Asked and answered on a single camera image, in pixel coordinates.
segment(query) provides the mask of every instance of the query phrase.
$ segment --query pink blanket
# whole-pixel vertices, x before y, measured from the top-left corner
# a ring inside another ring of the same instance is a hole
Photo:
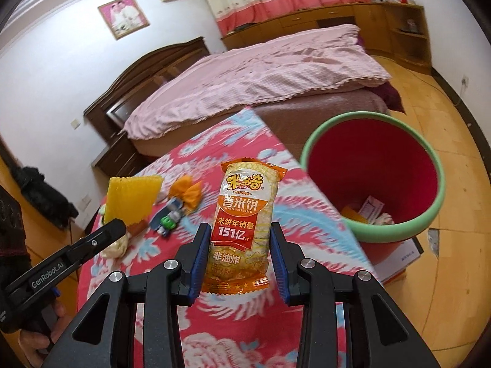
[[[240,106],[377,87],[390,75],[357,45],[358,32],[315,29],[205,57],[137,107],[124,130],[148,140]]]

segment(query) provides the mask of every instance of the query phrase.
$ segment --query hand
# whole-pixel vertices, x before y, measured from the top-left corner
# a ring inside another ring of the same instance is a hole
[[[58,300],[53,303],[53,309],[58,316],[58,321],[51,332],[51,340],[53,343],[56,343],[72,320],[72,317],[66,315],[65,306]],[[19,346],[34,368],[39,368],[44,361],[44,357],[37,351],[45,349],[49,345],[50,340],[42,334],[29,332],[24,329],[19,334]]]

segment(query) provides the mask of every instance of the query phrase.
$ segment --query orange snack package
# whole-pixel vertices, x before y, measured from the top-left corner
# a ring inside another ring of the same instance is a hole
[[[222,163],[222,169],[202,291],[265,289],[273,202],[286,169],[249,158]]]

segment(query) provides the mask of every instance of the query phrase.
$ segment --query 151亿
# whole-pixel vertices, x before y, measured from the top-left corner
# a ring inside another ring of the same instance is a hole
[[[218,227],[218,234],[219,236],[229,236],[231,238],[236,238],[237,240],[246,240],[246,238],[244,237],[246,232],[242,230],[236,230],[235,228],[220,226]]]

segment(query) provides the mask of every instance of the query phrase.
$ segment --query bedside table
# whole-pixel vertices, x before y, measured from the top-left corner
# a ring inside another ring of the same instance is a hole
[[[126,134],[119,135],[92,162],[92,167],[97,167],[108,177],[131,177],[147,165],[148,162],[138,153]]]

